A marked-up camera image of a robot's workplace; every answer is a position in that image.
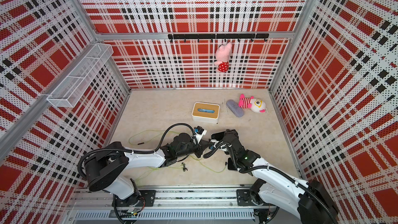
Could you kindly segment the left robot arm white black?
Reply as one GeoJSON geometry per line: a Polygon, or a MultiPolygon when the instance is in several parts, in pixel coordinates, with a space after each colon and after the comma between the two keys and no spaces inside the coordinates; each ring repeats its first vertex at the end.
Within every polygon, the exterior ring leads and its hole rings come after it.
{"type": "Polygon", "coordinates": [[[78,162],[78,173],[88,182],[91,192],[106,191],[125,200],[137,194],[137,186],[132,179],[123,176],[124,171],[133,168],[164,168],[183,160],[191,154],[200,158],[213,142],[203,141],[206,134],[181,133],[170,144],[154,150],[132,150],[114,142],[105,148],[86,153],[78,162]]]}

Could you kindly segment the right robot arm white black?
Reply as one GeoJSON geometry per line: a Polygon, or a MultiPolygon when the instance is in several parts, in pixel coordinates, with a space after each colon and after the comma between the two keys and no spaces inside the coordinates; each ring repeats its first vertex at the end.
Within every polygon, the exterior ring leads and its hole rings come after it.
{"type": "Polygon", "coordinates": [[[214,133],[210,141],[214,148],[204,158],[223,150],[230,156],[228,163],[233,170],[257,178],[252,186],[253,203],[282,208],[303,224],[337,223],[338,207],[319,181],[299,179],[276,168],[256,152],[245,149],[235,130],[214,133]]]}

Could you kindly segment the purple-edged black smartphone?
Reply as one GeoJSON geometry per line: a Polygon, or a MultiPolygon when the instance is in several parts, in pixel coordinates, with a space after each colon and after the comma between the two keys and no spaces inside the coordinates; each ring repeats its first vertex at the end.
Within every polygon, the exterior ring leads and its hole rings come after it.
{"type": "Polygon", "coordinates": [[[230,171],[239,171],[241,169],[241,166],[237,159],[234,160],[232,158],[229,158],[227,163],[228,163],[227,164],[228,170],[230,170],[230,171]]]}

